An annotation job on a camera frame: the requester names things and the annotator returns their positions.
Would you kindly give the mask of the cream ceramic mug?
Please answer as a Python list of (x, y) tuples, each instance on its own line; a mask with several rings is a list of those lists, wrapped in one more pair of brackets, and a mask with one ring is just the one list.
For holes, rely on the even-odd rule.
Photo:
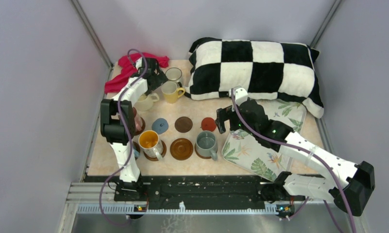
[(153, 105), (160, 100), (160, 97), (157, 93), (151, 93), (148, 95), (141, 95), (134, 107), (138, 111), (147, 111), (153, 107)]

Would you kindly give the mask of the red apple coaster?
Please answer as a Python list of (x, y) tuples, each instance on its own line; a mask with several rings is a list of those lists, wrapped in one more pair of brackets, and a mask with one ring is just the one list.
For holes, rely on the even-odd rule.
[(211, 117), (205, 117), (201, 122), (201, 129), (203, 131), (211, 131), (213, 132), (216, 129), (215, 120)]

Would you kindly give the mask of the blue-grey apple coaster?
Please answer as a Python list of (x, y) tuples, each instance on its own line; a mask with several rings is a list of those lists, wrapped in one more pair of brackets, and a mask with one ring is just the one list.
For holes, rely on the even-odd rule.
[(152, 124), (152, 130), (157, 134), (163, 134), (169, 129), (169, 124), (166, 119), (158, 118)]

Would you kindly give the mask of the pink mug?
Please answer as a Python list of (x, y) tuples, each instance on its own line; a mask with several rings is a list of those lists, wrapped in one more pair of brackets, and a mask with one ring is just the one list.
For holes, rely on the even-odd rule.
[(144, 120), (141, 118), (139, 113), (137, 112), (136, 108), (133, 107), (133, 114), (134, 114), (134, 122), (135, 122), (135, 132), (136, 134), (144, 130), (145, 123)]

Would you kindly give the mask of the dark walnut wooden coaster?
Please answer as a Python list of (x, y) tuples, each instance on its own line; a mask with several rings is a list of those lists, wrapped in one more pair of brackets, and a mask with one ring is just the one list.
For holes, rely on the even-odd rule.
[(193, 122), (189, 117), (179, 117), (174, 123), (175, 129), (180, 133), (187, 133), (193, 127)]
[(140, 116), (136, 116), (135, 117), (135, 135), (141, 134), (145, 130), (145, 126), (146, 126), (145, 120)]

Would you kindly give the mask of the grey ceramic mug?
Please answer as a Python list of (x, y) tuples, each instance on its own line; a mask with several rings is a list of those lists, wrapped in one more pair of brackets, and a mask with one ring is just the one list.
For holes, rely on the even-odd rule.
[(216, 136), (211, 131), (203, 131), (196, 138), (195, 148), (205, 157), (211, 156), (213, 161), (218, 160), (218, 144)]

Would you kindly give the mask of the orange cup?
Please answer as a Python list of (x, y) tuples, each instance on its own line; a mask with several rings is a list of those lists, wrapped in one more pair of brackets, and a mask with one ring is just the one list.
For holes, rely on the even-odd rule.
[(138, 138), (138, 144), (140, 145), (141, 149), (143, 147), (145, 148), (151, 148), (156, 145), (157, 141), (160, 140), (159, 135), (152, 130), (144, 131)]

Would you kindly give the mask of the amber wooden coaster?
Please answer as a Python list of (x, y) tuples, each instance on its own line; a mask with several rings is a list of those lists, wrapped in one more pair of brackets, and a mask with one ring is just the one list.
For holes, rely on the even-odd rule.
[(186, 138), (178, 138), (170, 146), (172, 157), (179, 161), (188, 159), (193, 154), (193, 150), (191, 141)]
[(166, 144), (163, 140), (157, 141), (156, 145), (151, 148), (143, 147), (144, 156), (151, 161), (162, 160), (167, 152)]
[(200, 158), (202, 158), (202, 159), (212, 159), (211, 156), (205, 157), (205, 156), (200, 155), (200, 154), (197, 152), (196, 148), (195, 148), (195, 153), (196, 153), (196, 155), (197, 155), (198, 157), (200, 157)]

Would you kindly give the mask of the blue mug yellow inside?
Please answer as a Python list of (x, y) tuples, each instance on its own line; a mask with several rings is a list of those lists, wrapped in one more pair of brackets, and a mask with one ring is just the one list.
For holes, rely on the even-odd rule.
[(135, 159), (137, 160), (139, 158), (139, 156), (140, 156), (139, 150), (133, 149), (133, 155), (134, 155)]

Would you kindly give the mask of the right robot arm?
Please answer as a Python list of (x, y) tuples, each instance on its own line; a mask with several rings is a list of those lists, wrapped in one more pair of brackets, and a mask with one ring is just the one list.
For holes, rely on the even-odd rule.
[(249, 99), (236, 107), (217, 110), (215, 123), (220, 133), (243, 130), (259, 148), (272, 149), (315, 170), (317, 174), (281, 172), (274, 180), (273, 194), (279, 200), (289, 196), (306, 196), (333, 201), (342, 211), (361, 216), (375, 189), (374, 166), (363, 161), (356, 164), (339, 158), (303, 138), (291, 126), (269, 119), (264, 107)]

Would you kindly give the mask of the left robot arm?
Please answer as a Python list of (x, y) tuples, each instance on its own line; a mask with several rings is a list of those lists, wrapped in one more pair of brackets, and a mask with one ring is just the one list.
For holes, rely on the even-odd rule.
[(133, 152), (133, 137), (136, 131), (133, 106), (142, 95), (148, 95), (167, 81), (167, 77), (154, 58), (139, 58), (134, 63), (137, 72), (112, 98), (101, 101), (101, 135), (115, 153), (119, 170), (118, 191), (124, 190), (131, 200), (144, 195), (141, 172)]

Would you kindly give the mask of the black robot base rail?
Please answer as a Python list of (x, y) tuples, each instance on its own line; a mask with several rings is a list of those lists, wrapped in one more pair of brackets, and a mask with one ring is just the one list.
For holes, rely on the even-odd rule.
[(116, 181), (115, 201), (142, 201), (150, 210), (264, 209), (269, 204), (304, 200), (287, 194), (278, 183), (259, 176), (141, 176), (137, 182)]

